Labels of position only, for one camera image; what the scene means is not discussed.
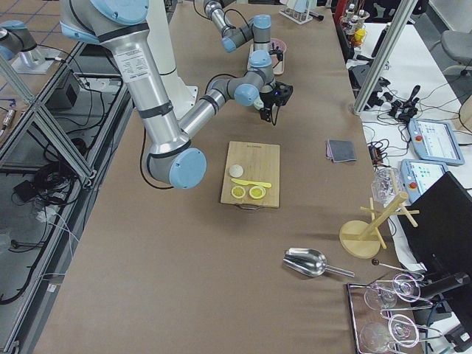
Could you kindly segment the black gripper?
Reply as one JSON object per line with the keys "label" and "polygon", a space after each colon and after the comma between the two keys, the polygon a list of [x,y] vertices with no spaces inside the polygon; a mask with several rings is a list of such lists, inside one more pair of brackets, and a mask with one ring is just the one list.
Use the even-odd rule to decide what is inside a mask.
{"label": "black gripper", "polygon": [[285,83],[275,83],[275,87],[270,92],[260,92],[260,99],[263,102],[263,108],[259,110],[260,118],[272,122],[272,107],[286,105],[293,92],[294,87]]}
{"label": "black gripper", "polygon": [[272,40],[270,44],[270,55],[275,55],[278,61],[284,60],[285,44],[279,40]]}

